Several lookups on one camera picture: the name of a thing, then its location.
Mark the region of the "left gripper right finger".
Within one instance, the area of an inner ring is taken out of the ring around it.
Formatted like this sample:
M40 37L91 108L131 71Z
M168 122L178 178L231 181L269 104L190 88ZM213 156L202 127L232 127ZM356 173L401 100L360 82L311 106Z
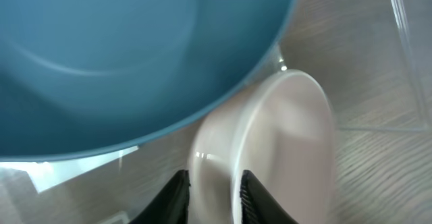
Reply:
M250 170L240 182L242 224L298 224Z

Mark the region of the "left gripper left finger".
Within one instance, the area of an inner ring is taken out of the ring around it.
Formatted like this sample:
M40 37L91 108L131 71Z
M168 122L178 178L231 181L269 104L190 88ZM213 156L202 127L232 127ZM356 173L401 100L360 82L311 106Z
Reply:
M130 224L187 224L190 202L188 170L179 170Z

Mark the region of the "pale pink small bowl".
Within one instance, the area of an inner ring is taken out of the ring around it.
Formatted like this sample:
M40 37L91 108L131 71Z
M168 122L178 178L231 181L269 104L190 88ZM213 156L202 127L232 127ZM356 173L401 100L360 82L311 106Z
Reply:
M324 223L334 184L335 122L310 75L279 72L207 115L188 169L192 218L240 223L240 182L251 171L297 223Z

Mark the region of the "dark blue bowl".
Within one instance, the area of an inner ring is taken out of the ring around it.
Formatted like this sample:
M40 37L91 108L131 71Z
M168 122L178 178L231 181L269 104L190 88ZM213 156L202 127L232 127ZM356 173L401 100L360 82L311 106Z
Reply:
M256 73L296 0L1 0L1 160L160 138Z

